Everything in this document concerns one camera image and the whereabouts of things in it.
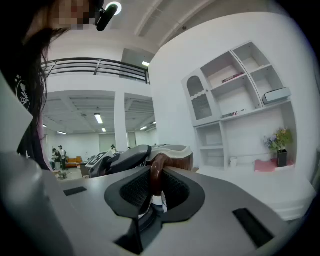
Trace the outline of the person's black printed top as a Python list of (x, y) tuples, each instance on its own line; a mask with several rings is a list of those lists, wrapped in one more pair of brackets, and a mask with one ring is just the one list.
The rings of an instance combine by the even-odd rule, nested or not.
[(47, 84), (41, 60), (41, 52), (32, 51), (20, 43), (0, 54), (0, 70), (18, 101), (32, 115), (17, 153), (34, 160), (41, 169), (50, 171), (42, 145), (42, 110), (47, 100)]

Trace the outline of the white shelf cabinet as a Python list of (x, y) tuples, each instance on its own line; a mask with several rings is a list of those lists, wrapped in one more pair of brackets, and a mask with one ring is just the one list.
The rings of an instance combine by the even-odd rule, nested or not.
[[(298, 169), (298, 132), (291, 101), (265, 105), (265, 93), (285, 88), (270, 60), (255, 43), (248, 41), (211, 60), (201, 69), (220, 109), (220, 119), (194, 127), (200, 157), (200, 172), (231, 182), (275, 211), (283, 220), (293, 221), (304, 216), (316, 196), (311, 182)], [(243, 72), (228, 82), (222, 80)], [(240, 115), (222, 115), (246, 109)], [(279, 128), (289, 129), (293, 142), (286, 146), (287, 161), (294, 169), (255, 172), (256, 160), (277, 158), (277, 151), (264, 145)], [(224, 169), (201, 164), (203, 149), (223, 149)], [(230, 167), (230, 158), (237, 157), (237, 167)]]

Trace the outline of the white shelf compartment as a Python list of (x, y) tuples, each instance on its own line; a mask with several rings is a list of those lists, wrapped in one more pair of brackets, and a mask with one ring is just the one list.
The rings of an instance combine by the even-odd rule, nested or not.
[(222, 148), (215, 149), (201, 149), (201, 165), (213, 168), (225, 167), (224, 150)]

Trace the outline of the grey and white box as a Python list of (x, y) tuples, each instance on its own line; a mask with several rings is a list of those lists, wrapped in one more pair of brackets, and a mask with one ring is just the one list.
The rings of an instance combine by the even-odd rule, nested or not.
[(264, 105), (276, 103), (279, 101), (287, 100), (291, 96), (291, 91), (288, 87), (272, 90), (265, 93), (262, 97)]

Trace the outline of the black balcony railing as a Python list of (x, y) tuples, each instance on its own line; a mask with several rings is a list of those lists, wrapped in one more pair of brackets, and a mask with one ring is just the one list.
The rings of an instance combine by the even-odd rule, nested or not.
[(150, 84), (149, 71), (146, 68), (111, 59), (70, 57), (43, 62), (41, 66), (47, 77), (79, 73), (83, 75), (109, 76)]

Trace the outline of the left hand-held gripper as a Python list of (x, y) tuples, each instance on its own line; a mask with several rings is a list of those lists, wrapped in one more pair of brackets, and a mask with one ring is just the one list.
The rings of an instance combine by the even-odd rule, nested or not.
[(151, 154), (152, 147), (139, 145), (122, 153), (100, 152), (85, 167), (90, 179), (124, 172), (140, 166)]

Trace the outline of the flat white book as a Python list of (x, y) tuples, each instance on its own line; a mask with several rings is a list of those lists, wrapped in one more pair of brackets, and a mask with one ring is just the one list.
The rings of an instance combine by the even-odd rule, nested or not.
[(229, 117), (234, 117), (234, 116), (238, 116), (240, 115), (242, 112), (245, 112), (246, 109), (241, 109), (239, 111), (234, 111), (234, 112), (230, 112), (228, 114), (224, 114), (221, 116), (222, 119), (225, 119), (225, 118), (229, 118)]

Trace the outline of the white arched cabinet door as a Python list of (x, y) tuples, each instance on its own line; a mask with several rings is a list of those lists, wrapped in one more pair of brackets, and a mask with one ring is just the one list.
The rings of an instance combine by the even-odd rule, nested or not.
[(181, 84), (194, 127), (220, 119), (221, 112), (212, 94), (212, 87), (200, 68), (186, 76)]

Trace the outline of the brown cup with white rim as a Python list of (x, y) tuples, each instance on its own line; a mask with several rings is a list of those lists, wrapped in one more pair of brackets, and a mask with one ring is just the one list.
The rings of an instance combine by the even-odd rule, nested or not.
[(189, 146), (163, 145), (153, 147), (145, 161), (150, 166), (150, 191), (153, 196), (160, 196), (163, 191), (164, 167), (191, 171), (194, 165), (194, 156)]

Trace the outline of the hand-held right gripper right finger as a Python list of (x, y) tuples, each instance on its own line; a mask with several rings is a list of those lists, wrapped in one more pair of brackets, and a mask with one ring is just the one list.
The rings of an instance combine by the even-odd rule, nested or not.
[(244, 256), (257, 249), (233, 214), (248, 209), (277, 238), (289, 223), (267, 205), (228, 181), (171, 168), (197, 182), (205, 192), (201, 209), (189, 220), (165, 223), (144, 256)]

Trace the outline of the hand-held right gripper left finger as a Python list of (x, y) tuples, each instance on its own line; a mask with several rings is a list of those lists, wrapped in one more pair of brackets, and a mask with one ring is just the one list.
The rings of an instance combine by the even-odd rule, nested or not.
[(59, 181), (48, 176), (48, 196), (71, 252), (62, 256), (146, 256), (138, 220), (117, 215), (108, 205), (108, 196), (121, 208), (124, 204), (113, 184), (125, 183), (144, 174), (148, 167), (90, 179)]

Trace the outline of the purple and yellow flower bouquet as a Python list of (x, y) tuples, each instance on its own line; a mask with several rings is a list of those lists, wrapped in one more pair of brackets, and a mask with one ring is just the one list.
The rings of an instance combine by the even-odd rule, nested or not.
[(271, 151), (282, 153), (286, 146), (293, 142), (291, 130), (288, 128), (279, 128), (269, 137), (264, 137), (264, 145)]

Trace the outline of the thin red book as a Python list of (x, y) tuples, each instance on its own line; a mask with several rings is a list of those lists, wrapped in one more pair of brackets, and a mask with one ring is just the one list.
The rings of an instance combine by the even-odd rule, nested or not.
[(239, 76), (242, 76), (243, 74), (244, 74), (243, 72), (234, 74), (234, 75), (232, 75), (232, 76), (230, 76), (230, 77), (222, 80), (221, 82), (222, 82), (222, 83), (226, 83), (226, 82), (231, 81), (231, 80), (233, 80), (233, 79), (235, 79), (235, 78), (237, 78), (237, 77), (239, 77)]

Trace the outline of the round ceiling light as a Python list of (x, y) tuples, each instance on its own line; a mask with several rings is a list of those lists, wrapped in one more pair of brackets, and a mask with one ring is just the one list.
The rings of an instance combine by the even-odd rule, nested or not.
[(114, 15), (117, 16), (122, 11), (122, 5), (117, 1), (112, 1), (106, 5), (104, 10), (115, 11)]

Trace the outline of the orange sofa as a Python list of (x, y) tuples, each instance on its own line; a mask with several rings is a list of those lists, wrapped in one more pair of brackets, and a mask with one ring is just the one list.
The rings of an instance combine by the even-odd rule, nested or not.
[(83, 160), (82, 160), (81, 156), (77, 156), (76, 158), (70, 158), (70, 157), (66, 158), (66, 166), (68, 168), (76, 167), (78, 164), (80, 164), (82, 162), (83, 162)]

